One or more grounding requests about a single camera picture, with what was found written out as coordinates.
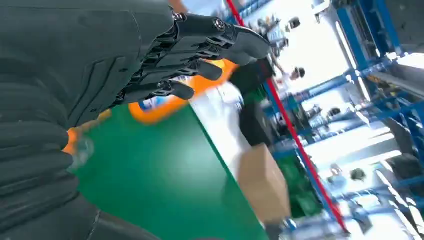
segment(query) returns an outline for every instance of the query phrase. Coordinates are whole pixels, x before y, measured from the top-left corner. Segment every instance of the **cardboard box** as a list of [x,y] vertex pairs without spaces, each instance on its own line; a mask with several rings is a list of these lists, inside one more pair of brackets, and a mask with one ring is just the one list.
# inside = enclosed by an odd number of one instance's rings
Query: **cardboard box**
[[274,223],[291,217],[286,180],[265,144],[241,156],[237,181],[261,222]]

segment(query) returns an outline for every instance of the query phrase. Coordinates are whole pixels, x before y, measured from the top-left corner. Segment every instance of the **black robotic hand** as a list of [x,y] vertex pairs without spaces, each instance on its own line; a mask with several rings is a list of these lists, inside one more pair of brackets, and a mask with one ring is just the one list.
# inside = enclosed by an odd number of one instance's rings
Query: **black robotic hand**
[[67,130],[104,110],[154,96],[183,99],[173,80],[268,54],[249,29],[172,13],[167,0],[2,0],[0,239],[147,240],[77,190],[62,152]]
[[227,59],[246,65],[264,58],[270,50],[269,43],[257,33],[217,17],[174,13],[173,19],[174,26],[155,39],[140,70],[113,106],[155,96],[174,95],[188,100],[194,90],[172,79],[200,75],[214,81],[222,70],[204,60]]

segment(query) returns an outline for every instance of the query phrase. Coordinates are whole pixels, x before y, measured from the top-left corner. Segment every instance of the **orange object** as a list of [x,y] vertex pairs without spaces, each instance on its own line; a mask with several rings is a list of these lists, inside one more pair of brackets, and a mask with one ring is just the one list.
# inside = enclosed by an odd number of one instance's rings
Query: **orange object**
[[84,132],[86,132],[88,129],[92,128],[93,126],[96,126],[97,124],[101,123],[102,121],[108,119],[112,115],[112,112],[110,109],[100,113],[98,118],[93,121],[89,121],[87,123],[84,123],[83,125],[79,127],[72,127],[67,131],[68,135],[68,141],[66,147],[62,150],[63,152],[73,155],[76,153],[75,150],[75,143],[78,140],[78,136]]
[[[202,76],[193,76],[187,84],[194,89],[194,98],[203,94],[206,90],[217,87],[228,81],[228,79],[230,79],[231,75],[233,74],[233,71],[238,66],[237,64],[234,64],[225,59],[219,61],[210,61],[210,63],[220,67],[222,69],[222,75],[216,81],[208,80]],[[138,102],[130,103],[129,111],[137,121],[144,124],[154,124],[163,118],[170,116],[189,103],[189,101],[182,100],[175,96],[170,96],[169,98],[170,99],[166,103],[148,111],[143,111]]]

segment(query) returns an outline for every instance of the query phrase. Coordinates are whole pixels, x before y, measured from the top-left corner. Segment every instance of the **green floor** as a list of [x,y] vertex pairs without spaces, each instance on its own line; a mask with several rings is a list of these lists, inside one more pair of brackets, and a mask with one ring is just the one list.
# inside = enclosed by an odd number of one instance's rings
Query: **green floor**
[[163,240],[267,240],[241,190],[187,106],[143,126],[127,107],[88,133],[95,154],[81,192]]

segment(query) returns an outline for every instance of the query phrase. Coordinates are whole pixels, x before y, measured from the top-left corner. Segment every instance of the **red pole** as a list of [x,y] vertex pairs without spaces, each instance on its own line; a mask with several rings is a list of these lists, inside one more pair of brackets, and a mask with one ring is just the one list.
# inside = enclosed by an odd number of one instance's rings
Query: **red pole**
[[[232,0],[226,0],[228,3],[229,9],[231,10],[232,15],[234,15],[235,20],[238,22],[238,24],[242,27],[245,26],[245,23],[243,22],[242,17],[240,16],[239,12],[237,11],[236,6],[234,5]],[[317,171],[315,170],[315,166],[313,165],[311,159],[309,158],[308,154],[306,153],[304,146],[302,145],[298,133],[296,132],[295,128],[293,127],[292,122],[290,121],[289,116],[287,115],[286,110],[284,109],[284,106],[280,100],[280,97],[278,96],[277,90],[274,87],[273,79],[268,78],[266,80],[266,83],[268,84],[269,90],[271,91],[272,98],[277,103],[278,110],[282,114],[282,117],[284,118],[288,130],[290,131],[291,136],[293,137],[294,141],[296,142],[297,147],[299,148],[300,154],[302,155],[302,158],[304,159],[304,162],[306,163],[306,167],[309,169],[310,173],[312,174],[312,177],[316,181],[316,184],[318,185],[318,190],[322,193],[322,196],[324,197],[324,201],[328,204],[331,213],[334,215],[336,221],[340,225],[340,227],[347,232],[347,228],[345,223],[343,222],[342,214],[340,213],[337,206],[334,205],[332,200],[330,199],[329,195],[327,194],[326,189],[324,188],[323,184],[320,181],[320,178],[318,176]]]
[[226,3],[229,6],[229,9],[231,10],[232,15],[235,17],[235,20],[237,21],[238,25],[244,27],[245,22],[243,21],[242,17],[240,16],[239,11],[237,11],[236,6],[233,3],[233,0],[226,0]]

